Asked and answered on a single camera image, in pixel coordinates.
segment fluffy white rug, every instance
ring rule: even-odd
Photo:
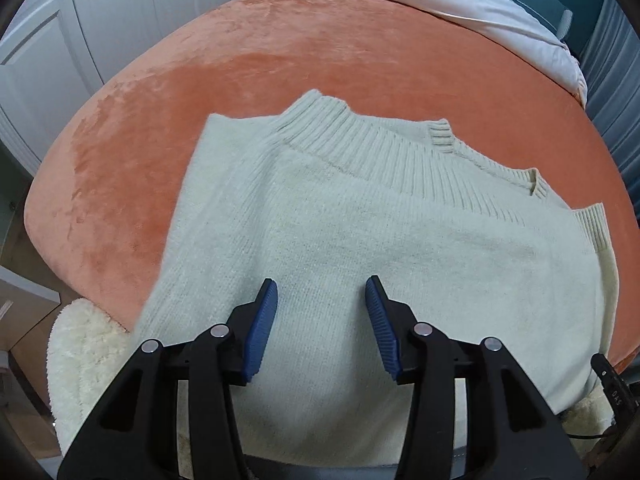
[[[67,305],[47,348],[51,412],[62,454],[124,364],[129,333],[89,300]]]
[[[128,332],[89,300],[74,301],[56,319],[47,350],[47,379],[63,454],[124,364],[129,337]],[[186,389],[181,387],[178,394],[186,396]],[[612,415],[598,384],[568,411],[564,428],[569,433],[601,434],[609,427]],[[178,459],[180,473],[192,478],[188,433],[188,428],[178,428]],[[582,456],[596,441],[572,442]]]

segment black cable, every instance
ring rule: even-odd
[[[607,433],[606,431],[603,434],[600,435],[574,435],[573,433],[567,433],[566,436],[568,436],[569,438],[575,438],[577,440],[593,440],[596,438],[603,438],[605,436],[611,436],[613,434],[615,434],[615,431],[609,431],[609,433]]]

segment sweater cuff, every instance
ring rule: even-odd
[[[574,216],[596,252],[611,248],[609,226],[602,202],[574,210]]]

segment metal pin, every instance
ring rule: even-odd
[[[416,323],[414,326],[414,332],[417,333],[417,335],[431,335],[431,332],[433,332],[433,326],[429,323]]]
[[[146,340],[145,342],[142,343],[141,350],[145,354],[152,354],[153,352],[158,350],[159,346],[160,345],[159,345],[158,341],[156,341],[155,339],[148,339],[148,340]]]
[[[213,337],[224,337],[229,333],[229,327],[221,323],[219,325],[212,326],[209,332]]]
[[[497,352],[502,348],[502,342],[495,337],[488,337],[484,340],[484,346],[491,350],[491,352]]]

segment sweater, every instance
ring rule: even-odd
[[[244,452],[397,463],[412,387],[384,371],[364,303],[372,274],[450,338],[500,338],[555,412],[592,389],[618,296],[602,204],[569,209],[537,170],[486,158],[446,120],[360,116],[318,91],[275,117],[209,117],[130,351],[191,340],[273,278],[260,373],[232,388]]]

